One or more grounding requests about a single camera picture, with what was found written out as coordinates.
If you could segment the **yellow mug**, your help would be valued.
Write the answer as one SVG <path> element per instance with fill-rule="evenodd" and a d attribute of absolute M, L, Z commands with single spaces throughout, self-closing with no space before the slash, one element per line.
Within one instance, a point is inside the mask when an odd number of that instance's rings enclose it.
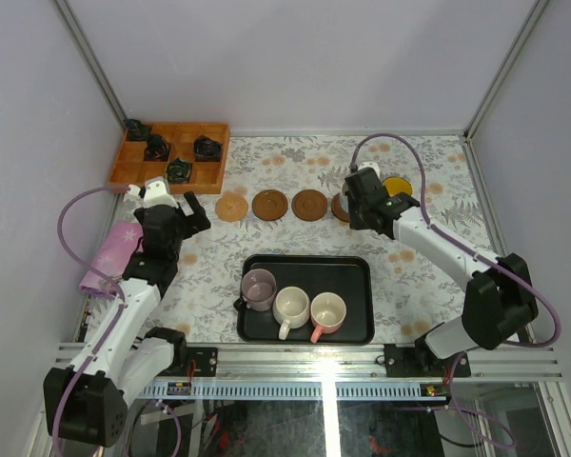
<path fill-rule="evenodd" d="M 407 196 L 411 196 L 413 194 L 413 188 L 411 184 L 403 177 L 387 177 L 383 180 L 382 185 L 390 196 L 395 196 L 400 193 L 403 193 Z"/>

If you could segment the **woven rattan coaster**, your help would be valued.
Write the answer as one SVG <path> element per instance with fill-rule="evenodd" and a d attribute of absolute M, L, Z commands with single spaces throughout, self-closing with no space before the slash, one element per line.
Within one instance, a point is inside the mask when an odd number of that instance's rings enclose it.
<path fill-rule="evenodd" d="M 240 221 L 248 212 L 248 203 L 242 195 L 228 193 L 216 202 L 215 212 L 218 218 L 223 221 Z"/>

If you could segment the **blue mug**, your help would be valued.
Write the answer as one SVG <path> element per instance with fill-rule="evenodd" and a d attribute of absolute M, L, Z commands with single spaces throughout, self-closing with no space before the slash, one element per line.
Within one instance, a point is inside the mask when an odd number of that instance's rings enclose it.
<path fill-rule="evenodd" d="M 345 193 L 339 194 L 339 203 L 344 212 L 349 212 L 348 209 L 348 196 Z"/>

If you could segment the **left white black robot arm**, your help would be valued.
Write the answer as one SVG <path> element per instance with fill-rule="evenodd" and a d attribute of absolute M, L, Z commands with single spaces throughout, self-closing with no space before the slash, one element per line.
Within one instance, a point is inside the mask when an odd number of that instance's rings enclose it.
<path fill-rule="evenodd" d="M 59 439 L 111 447 L 125 428 L 128 410 L 159 373 L 183 373 L 186 336 L 152 328 L 139 334 L 178 271 L 183 241 L 210 228 L 193 192 L 185 214 L 163 183 L 128 193 L 140 196 L 135 222 L 119 223 L 87 266 L 81 287 L 111 303 L 92 338 L 66 368 L 52 368 L 43 383 L 48 433 Z"/>

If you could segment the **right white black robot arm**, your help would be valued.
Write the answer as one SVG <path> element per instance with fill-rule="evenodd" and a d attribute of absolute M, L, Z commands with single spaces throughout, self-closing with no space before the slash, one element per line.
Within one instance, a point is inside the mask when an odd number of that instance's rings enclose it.
<path fill-rule="evenodd" d="M 538 316 L 528 266 L 510 254 L 499 257 L 429 221 L 413 197 L 391 196 L 374 169 L 345 178 L 349 226 L 371 229 L 413 248 L 463 290 L 462 315 L 420 337 L 415 364 L 425 375 L 446 368 L 449 357 L 472 348 L 492 350 Z"/>

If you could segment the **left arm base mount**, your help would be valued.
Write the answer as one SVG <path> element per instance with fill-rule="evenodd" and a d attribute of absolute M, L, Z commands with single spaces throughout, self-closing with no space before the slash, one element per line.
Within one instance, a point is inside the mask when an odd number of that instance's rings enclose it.
<path fill-rule="evenodd" d="M 189 378 L 214 377 L 217 370 L 218 348 L 192 347 L 187 345 L 186 335 L 177 329 L 155 327 L 143 337 L 136 336 L 132 352 L 140 350 L 146 339 L 165 340 L 174 347 L 174 360 L 158 376 L 186 376 Z"/>

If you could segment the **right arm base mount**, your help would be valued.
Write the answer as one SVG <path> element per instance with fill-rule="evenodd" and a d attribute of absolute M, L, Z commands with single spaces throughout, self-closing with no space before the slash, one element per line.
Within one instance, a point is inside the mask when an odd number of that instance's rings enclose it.
<path fill-rule="evenodd" d="M 385 344 L 386 374 L 393 378 L 429 378 L 447 374 L 455 378 L 469 378 L 470 365 L 455 363 L 455 356 L 440 359 L 429 349 L 425 336 L 411 344 Z"/>

